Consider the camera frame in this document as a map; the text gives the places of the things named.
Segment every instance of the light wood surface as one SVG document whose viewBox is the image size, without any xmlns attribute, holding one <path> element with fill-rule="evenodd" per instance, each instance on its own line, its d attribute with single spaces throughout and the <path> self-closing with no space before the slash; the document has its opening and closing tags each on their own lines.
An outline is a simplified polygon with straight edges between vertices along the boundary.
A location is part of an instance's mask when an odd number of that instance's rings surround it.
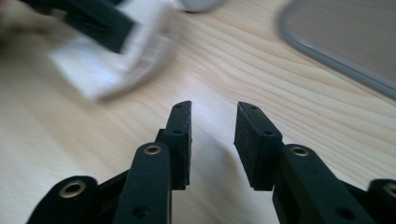
<svg viewBox="0 0 396 224">
<path fill-rule="evenodd" d="M 50 62 L 59 34 L 14 32 L 0 47 L 0 223 L 24 223 L 64 178 L 102 183 L 128 169 L 185 100 L 191 185 L 173 194 L 176 224 L 278 222 L 272 193 L 248 186 L 233 146 L 238 101 L 259 106 L 285 143 L 311 147 L 350 184 L 396 179 L 396 103 L 288 46 L 275 26 L 287 3 L 229 0 L 183 14 L 169 65 L 101 104 L 82 98 Z"/>
</svg>

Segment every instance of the wooden table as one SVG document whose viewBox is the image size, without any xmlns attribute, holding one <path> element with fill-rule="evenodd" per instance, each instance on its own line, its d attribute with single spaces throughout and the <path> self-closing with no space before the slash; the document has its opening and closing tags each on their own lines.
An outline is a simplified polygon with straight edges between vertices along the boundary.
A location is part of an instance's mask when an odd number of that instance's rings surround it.
<svg viewBox="0 0 396 224">
<path fill-rule="evenodd" d="M 227 1 L 183 14 L 184 33 L 155 78 L 109 102 L 82 98 L 48 57 L 59 33 L 14 32 L 0 48 L 0 223 L 23 223 L 57 182 L 99 183 L 128 169 L 192 101 L 191 185 L 174 191 L 174 223 L 277 223 L 271 192 L 248 185 L 233 146 L 238 101 L 259 106 L 285 143 L 311 147 L 338 178 L 366 189 L 396 179 L 396 102 L 288 46 L 288 1 Z"/>
</svg>

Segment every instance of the blurry white object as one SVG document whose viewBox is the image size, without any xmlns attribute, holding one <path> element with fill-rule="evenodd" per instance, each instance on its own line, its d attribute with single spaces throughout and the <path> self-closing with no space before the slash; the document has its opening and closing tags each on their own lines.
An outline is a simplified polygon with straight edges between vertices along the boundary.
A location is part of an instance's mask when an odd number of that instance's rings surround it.
<svg viewBox="0 0 396 224">
<path fill-rule="evenodd" d="M 77 35 L 51 59 L 85 97 L 99 100 L 159 72 L 179 33 L 177 11 L 162 0 L 124 0 L 116 8 L 136 24 L 120 53 Z"/>
<path fill-rule="evenodd" d="M 170 0 L 174 5 L 183 11 L 202 12 L 206 11 L 223 0 Z"/>
</svg>

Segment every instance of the black plastic part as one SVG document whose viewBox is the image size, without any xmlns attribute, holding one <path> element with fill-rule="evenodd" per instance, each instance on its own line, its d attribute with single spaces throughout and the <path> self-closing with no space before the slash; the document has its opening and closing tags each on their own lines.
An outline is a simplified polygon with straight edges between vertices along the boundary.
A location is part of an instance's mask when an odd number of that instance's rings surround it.
<svg viewBox="0 0 396 224">
<path fill-rule="evenodd" d="M 95 208 L 92 198 L 96 187 L 96 180 L 89 176 L 72 176 L 59 182 L 41 200 L 27 223 L 88 223 Z"/>
<path fill-rule="evenodd" d="M 375 223 L 312 149 L 284 146 L 278 167 L 284 177 L 280 180 L 286 183 L 276 183 L 276 188 L 277 185 L 289 186 L 290 196 L 301 212 L 298 222 L 293 223 Z M 284 199 L 276 205 L 287 206 L 289 197 Z"/>
<path fill-rule="evenodd" d="M 255 105 L 238 103 L 234 144 L 250 186 L 272 190 L 275 162 L 283 147 L 282 134 Z"/>
<path fill-rule="evenodd" d="M 134 155 L 112 223 L 171 223 L 170 179 L 167 145 L 148 143 L 140 147 Z"/>
<path fill-rule="evenodd" d="M 22 0 L 41 14 L 67 12 L 65 22 L 111 51 L 121 53 L 135 23 L 114 8 L 122 0 Z"/>
<path fill-rule="evenodd" d="M 104 0 L 68 0 L 68 2 L 83 13 L 69 13 L 65 19 L 67 24 L 104 47 L 120 53 L 124 40 L 134 25 L 132 20 Z"/>
<path fill-rule="evenodd" d="M 159 130 L 156 138 L 171 152 L 172 189 L 185 189 L 190 184 L 191 105 L 191 101 L 174 105 L 166 128 Z"/>
</svg>

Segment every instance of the screw hole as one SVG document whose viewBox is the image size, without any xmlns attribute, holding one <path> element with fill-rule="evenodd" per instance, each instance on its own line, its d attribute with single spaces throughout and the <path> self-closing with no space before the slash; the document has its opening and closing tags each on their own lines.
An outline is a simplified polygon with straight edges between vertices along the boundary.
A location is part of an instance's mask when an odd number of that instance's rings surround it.
<svg viewBox="0 0 396 224">
<path fill-rule="evenodd" d="M 132 215 L 137 218 L 147 217 L 149 215 L 149 208 L 144 204 L 139 204 L 132 211 Z"/>
<path fill-rule="evenodd" d="M 337 208 L 335 212 L 338 216 L 347 220 L 353 220 L 355 218 L 355 215 L 347 208 Z"/>
<path fill-rule="evenodd" d="M 82 193 L 86 187 L 87 185 L 81 180 L 71 181 L 59 191 L 59 196 L 61 198 L 73 198 Z"/>
<path fill-rule="evenodd" d="M 393 198 L 396 198 L 396 185 L 388 183 L 384 186 L 384 190 Z"/>
<path fill-rule="evenodd" d="M 157 147 L 157 146 L 146 147 L 144 151 L 145 151 L 146 154 L 155 155 L 155 154 L 161 152 L 161 148 L 160 148 L 160 147 Z"/>
<path fill-rule="evenodd" d="M 291 151 L 296 156 L 307 156 L 307 155 L 309 155 L 309 152 L 306 149 L 300 148 L 300 147 L 294 147 L 294 148 L 291 149 Z"/>
</svg>

